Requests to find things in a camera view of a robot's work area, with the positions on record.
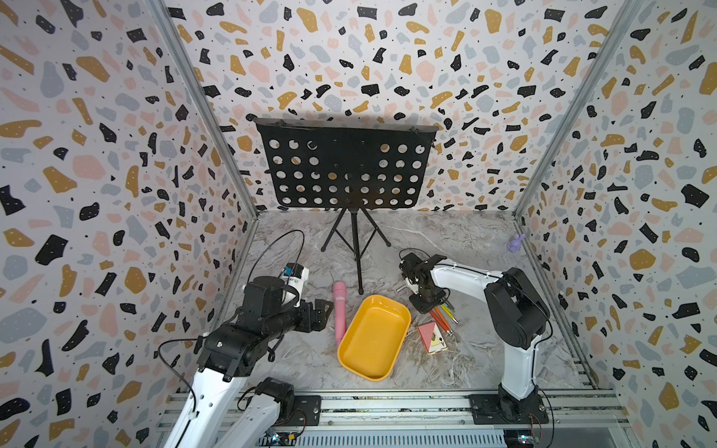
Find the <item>green-sleeved hex key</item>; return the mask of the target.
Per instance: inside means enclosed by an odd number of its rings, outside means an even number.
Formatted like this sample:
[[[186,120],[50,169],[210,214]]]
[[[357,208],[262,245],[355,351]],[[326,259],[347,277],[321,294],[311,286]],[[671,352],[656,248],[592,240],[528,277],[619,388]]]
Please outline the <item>green-sleeved hex key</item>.
[[[451,310],[451,308],[450,308],[447,304],[443,304],[443,305],[442,305],[442,310],[444,311],[444,313],[446,313],[446,315],[448,315],[448,317],[449,317],[454,323],[456,323],[456,324],[459,323],[459,321],[457,320],[457,318],[456,318],[454,312]]]

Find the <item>yellow-sleeved hex key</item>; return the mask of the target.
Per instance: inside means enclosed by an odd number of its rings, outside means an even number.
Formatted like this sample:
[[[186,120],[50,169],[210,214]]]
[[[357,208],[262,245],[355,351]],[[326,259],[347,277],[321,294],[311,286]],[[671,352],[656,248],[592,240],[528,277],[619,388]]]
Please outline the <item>yellow-sleeved hex key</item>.
[[[453,312],[445,304],[442,304],[440,306],[440,311],[446,316],[444,320],[449,326],[453,324],[459,324],[459,321],[455,319]]]

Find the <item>yellow plastic storage tray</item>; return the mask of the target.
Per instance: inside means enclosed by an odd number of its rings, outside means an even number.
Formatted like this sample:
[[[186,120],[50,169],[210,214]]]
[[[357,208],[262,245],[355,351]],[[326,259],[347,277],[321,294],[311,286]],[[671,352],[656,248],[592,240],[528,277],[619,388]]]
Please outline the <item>yellow plastic storage tray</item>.
[[[367,297],[338,346],[340,364],[365,380],[385,380],[399,358],[411,322],[404,304],[381,295]]]

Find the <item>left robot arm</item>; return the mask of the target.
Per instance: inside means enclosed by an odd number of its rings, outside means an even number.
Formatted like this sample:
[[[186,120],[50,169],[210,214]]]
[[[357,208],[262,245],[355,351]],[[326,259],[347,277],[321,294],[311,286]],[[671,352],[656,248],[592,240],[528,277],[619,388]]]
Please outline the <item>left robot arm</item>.
[[[321,332],[333,302],[302,298],[304,282],[293,276],[259,276],[248,282],[235,316],[199,338],[197,373],[167,447],[252,447],[294,414],[291,384],[266,378],[248,392],[248,405],[225,434],[220,427],[235,398],[262,360],[290,332]]]

